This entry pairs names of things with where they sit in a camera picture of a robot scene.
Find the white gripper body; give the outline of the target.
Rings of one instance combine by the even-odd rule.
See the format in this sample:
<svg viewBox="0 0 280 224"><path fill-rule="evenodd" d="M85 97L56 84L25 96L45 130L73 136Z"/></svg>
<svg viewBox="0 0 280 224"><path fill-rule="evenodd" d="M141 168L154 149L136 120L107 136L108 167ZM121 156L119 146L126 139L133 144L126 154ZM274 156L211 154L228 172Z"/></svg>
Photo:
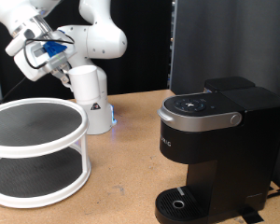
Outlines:
<svg viewBox="0 0 280 224"><path fill-rule="evenodd" d="M14 61L28 79L37 81L58 66L67 69L68 59L75 53L72 41L27 40Z"/></svg>

